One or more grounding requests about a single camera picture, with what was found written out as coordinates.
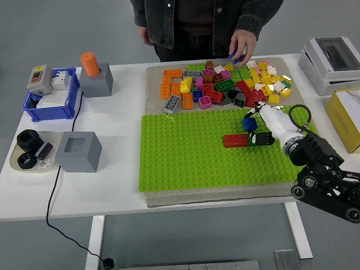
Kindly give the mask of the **person's right hand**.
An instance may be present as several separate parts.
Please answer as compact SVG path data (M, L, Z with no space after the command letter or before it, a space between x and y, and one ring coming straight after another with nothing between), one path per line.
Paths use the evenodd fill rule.
M143 42L143 44L147 45L147 46L153 46L154 43L152 42L152 40L149 37L149 33L148 33L148 28L147 27L138 27L138 34L140 36L141 41Z

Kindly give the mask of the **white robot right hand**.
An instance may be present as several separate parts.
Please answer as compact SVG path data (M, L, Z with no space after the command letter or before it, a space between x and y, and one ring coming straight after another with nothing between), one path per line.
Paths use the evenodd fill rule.
M297 127L292 123L290 117L281 109L260 101L244 116L244 119L256 113L260 115L272 133L272 137L279 140L283 152L285 152L285 148L304 138L304 135L297 131Z

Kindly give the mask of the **person's left hand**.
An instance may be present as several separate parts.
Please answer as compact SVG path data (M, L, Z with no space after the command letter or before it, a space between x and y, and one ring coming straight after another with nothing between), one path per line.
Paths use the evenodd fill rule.
M251 59L256 44L257 38L253 33L241 29L236 30L231 37L228 54L233 54L233 61L237 60L242 54L245 54L243 60L239 62L240 66L244 66Z

